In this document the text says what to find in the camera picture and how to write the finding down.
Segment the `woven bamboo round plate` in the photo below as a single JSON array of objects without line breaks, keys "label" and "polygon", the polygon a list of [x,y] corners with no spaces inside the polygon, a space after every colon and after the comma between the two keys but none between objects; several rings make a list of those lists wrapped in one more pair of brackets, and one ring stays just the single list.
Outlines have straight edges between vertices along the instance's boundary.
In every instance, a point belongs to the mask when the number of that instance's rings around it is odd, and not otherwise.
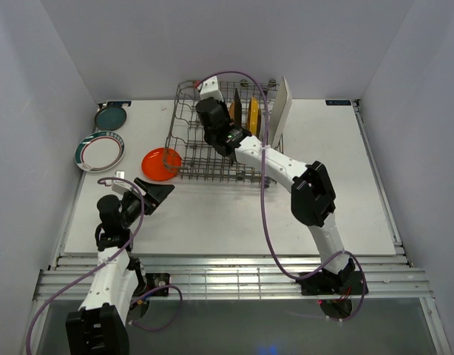
[{"label": "woven bamboo round plate", "polygon": [[230,103],[230,106],[228,108],[228,113],[229,113],[230,119],[232,121],[234,121],[234,119],[235,119],[235,103],[233,101]]}]

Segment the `green square glazed plate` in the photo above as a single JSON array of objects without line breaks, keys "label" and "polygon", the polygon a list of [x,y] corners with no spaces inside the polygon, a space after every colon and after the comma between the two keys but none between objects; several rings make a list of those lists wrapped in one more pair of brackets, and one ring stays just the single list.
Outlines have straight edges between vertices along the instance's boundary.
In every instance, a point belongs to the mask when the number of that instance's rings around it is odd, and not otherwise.
[{"label": "green square glazed plate", "polygon": [[242,126],[242,104],[238,89],[234,91],[234,102],[231,105],[233,112],[233,120],[237,126]]}]

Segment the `yellow polka dot plate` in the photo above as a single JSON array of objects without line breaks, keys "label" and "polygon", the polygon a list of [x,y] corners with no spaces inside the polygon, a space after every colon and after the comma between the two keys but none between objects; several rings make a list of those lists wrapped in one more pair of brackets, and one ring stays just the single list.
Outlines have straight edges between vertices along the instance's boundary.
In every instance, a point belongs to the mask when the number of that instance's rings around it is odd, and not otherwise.
[{"label": "yellow polka dot plate", "polygon": [[251,97],[248,105],[246,128],[252,135],[256,136],[257,138],[260,136],[261,121],[262,113],[259,101],[255,97]]}]

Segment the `white plate striped rim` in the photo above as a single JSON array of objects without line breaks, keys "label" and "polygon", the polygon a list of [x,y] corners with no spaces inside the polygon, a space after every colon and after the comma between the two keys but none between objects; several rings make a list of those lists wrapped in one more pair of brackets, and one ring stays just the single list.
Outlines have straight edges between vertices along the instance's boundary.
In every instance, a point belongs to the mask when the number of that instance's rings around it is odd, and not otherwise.
[{"label": "white plate striped rim", "polygon": [[77,146],[75,164],[85,172],[105,172],[123,159],[125,151],[125,142],[119,134],[94,132]]}]

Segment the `white rectangular plate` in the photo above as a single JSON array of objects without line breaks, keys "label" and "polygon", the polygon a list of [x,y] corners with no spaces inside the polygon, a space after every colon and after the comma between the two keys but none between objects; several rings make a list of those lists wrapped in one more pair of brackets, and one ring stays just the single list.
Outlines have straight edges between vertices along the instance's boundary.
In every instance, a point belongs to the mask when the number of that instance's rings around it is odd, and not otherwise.
[{"label": "white rectangular plate", "polygon": [[272,148],[279,144],[291,105],[291,90],[285,77],[282,77],[268,122],[268,145]]}]

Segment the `dark teal round plate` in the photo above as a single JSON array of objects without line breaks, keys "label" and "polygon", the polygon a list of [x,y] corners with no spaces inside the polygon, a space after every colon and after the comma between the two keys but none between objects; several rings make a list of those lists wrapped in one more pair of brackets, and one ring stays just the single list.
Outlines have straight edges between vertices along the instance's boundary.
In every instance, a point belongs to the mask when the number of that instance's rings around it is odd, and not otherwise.
[{"label": "dark teal round plate", "polygon": [[100,130],[115,131],[126,123],[126,119],[126,111],[121,106],[106,106],[95,115],[95,125]]}]

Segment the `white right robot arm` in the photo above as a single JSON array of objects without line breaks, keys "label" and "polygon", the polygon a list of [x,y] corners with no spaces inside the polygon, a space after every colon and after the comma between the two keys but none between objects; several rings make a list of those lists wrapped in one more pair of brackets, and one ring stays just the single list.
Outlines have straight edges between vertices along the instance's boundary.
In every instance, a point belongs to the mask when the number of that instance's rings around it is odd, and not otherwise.
[{"label": "white right robot arm", "polygon": [[341,294],[351,284],[355,271],[345,252],[335,220],[335,191],[325,166],[291,159],[263,144],[247,129],[234,124],[226,105],[215,98],[199,101],[196,111],[204,128],[204,139],[217,153],[259,170],[291,195],[291,213],[308,227],[319,252],[318,271],[302,274],[296,281],[309,294]]}]

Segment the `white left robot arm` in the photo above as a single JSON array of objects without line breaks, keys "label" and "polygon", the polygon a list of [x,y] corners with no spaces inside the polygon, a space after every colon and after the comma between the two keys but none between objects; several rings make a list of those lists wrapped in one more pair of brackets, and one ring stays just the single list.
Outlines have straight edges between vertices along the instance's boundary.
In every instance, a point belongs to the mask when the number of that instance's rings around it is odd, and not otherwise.
[{"label": "white left robot arm", "polygon": [[145,273],[132,256],[136,231],[174,190],[173,185],[153,184],[139,178],[102,178],[113,193],[97,202],[100,224],[95,230],[98,264],[92,284],[77,311],[67,315],[66,331],[71,354],[128,354],[126,323],[146,313],[148,298],[166,295],[173,286],[162,277]]}]

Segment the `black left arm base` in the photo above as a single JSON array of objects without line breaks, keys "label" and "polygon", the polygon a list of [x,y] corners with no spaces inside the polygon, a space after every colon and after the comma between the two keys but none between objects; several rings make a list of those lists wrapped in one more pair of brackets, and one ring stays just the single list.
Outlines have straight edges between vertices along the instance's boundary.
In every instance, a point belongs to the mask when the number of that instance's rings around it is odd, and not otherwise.
[{"label": "black left arm base", "polygon": [[[146,273],[146,287],[144,291],[151,291],[154,288],[159,288],[170,284],[171,275],[169,273]],[[169,290],[164,288],[160,291],[156,291],[154,297],[167,297]]]}]

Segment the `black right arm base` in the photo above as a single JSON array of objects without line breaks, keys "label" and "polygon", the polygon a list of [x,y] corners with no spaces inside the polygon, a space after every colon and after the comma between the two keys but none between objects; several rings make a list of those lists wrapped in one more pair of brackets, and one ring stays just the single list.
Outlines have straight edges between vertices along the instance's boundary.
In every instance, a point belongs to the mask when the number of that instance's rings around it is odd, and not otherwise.
[{"label": "black right arm base", "polygon": [[296,283],[300,285],[303,296],[368,294],[368,287],[364,285],[362,274],[359,271],[338,275],[322,270],[312,277],[297,280]]}]

